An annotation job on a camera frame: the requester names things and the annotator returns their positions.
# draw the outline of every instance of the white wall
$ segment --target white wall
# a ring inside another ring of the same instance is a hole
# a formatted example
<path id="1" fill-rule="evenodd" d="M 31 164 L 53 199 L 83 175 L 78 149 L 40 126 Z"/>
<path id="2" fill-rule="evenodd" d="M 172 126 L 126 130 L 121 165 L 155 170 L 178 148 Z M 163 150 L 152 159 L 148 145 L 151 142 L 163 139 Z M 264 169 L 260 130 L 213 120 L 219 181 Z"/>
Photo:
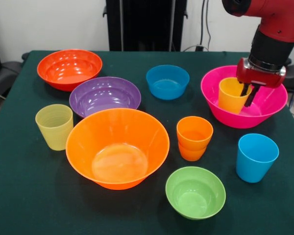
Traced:
<path id="1" fill-rule="evenodd" d="M 200 41 L 202 0 L 188 0 L 182 49 Z M 21 60 L 33 49 L 109 50 L 105 0 L 0 0 L 0 58 Z M 234 17 L 221 0 L 209 1 L 212 51 L 250 51 L 259 18 Z M 203 44 L 207 45 L 205 33 Z M 294 61 L 294 50 L 291 54 Z"/>
<path id="2" fill-rule="evenodd" d="M 0 59 L 25 52 L 109 50 L 105 0 L 0 0 Z"/>
<path id="3" fill-rule="evenodd" d="M 200 42 L 200 17 L 202 0 L 188 0 L 187 11 L 189 18 L 184 19 L 181 49 Z M 221 0 L 210 0 L 208 11 L 209 31 L 212 36 L 211 51 L 250 51 L 260 18 L 235 17 L 228 14 Z M 204 24 L 204 46 L 208 44 L 208 34 Z M 294 49 L 290 55 L 294 62 Z"/>

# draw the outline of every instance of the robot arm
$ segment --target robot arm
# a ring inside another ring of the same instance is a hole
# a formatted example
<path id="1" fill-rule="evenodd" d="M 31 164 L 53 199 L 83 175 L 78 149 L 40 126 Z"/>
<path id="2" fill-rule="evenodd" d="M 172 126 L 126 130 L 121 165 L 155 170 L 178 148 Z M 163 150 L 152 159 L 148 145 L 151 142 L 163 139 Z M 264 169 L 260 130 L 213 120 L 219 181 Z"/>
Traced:
<path id="1" fill-rule="evenodd" d="M 294 47 L 294 0 L 222 0 L 234 16 L 260 17 L 248 58 L 238 63 L 238 81 L 259 86 L 278 87 L 284 80 L 284 67 Z"/>

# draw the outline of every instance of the dark green cloth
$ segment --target dark green cloth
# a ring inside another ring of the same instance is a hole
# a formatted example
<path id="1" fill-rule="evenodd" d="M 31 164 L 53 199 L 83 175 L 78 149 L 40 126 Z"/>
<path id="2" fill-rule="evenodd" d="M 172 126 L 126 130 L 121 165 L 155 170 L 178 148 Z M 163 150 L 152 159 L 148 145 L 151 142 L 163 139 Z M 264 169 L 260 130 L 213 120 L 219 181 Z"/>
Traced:
<path id="1" fill-rule="evenodd" d="M 50 51 L 33 51 L 0 112 L 0 234 L 220 234 L 294 235 L 294 119 L 287 108 L 262 124 L 237 130 L 218 122 L 200 91 L 209 70 L 237 64 L 246 53 L 233 52 L 98 52 L 100 76 L 132 81 L 142 93 L 140 109 L 167 129 L 168 158 L 138 186 L 113 191 L 73 170 L 65 151 L 50 150 L 35 123 L 35 114 L 54 103 L 69 104 L 69 93 L 39 78 L 39 61 Z M 189 86 L 182 97 L 161 101 L 153 97 L 146 72 L 161 64 L 188 71 Z M 175 127 L 189 115 L 208 119 L 214 127 L 203 157 L 194 163 L 178 151 Z M 74 116 L 74 122 L 80 121 Z M 238 139 L 247 133 L 272 138 L 280 156 L 264 179 L 248 184 L 235 172 Z M 190 221 L 169 205 L 165 183 L 176 169 L 194 165 L 215 173 L 224 183 L 226 202 L 214 217 Z"/>

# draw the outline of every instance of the yellow cup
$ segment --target yellow cup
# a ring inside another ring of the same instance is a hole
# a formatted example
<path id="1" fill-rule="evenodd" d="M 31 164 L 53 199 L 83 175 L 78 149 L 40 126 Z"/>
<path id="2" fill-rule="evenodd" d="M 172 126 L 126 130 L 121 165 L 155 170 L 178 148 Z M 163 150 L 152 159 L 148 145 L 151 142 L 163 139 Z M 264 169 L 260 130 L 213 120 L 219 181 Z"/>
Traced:
<path id="1" fill-rule="evenodd" d="M 251 86 L 247 94 L 241 96 L 244 84 L 239 83 L 236 77 L 228 77 L 219 83 L 218 106 L 231 113 L 239 114 L 251 93 Z"/>
<path id="2" fill-rule="evenodd" d="M 206 151 L 213 127 L 202 117 L 189 116 L 182 118 L 176 126 L 178 148 L 181 156 L 188 161 L 197 161 Z"/>
<path id="3" fill-rule="evenodd" d="M 42 108 L 35 117 L 41 134 L 52 150 L 65 149 L 69 133 L 73 129 L 73 112 L 63 104 L 52 104 Z"/>

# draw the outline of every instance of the green bowl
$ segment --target green bowl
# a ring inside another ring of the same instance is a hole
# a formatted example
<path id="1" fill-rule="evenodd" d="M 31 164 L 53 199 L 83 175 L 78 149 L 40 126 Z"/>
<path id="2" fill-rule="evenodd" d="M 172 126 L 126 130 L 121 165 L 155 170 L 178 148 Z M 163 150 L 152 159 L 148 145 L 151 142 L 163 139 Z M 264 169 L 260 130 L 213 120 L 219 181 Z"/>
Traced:
<path id="1" fill-rule="evenodd" d="M 212 172 L 188 166 L 173 172 L 167 179 L 166 195 L 172 207 L 192 220 L 217 214 L 225 203 L 225 188 Z"/>

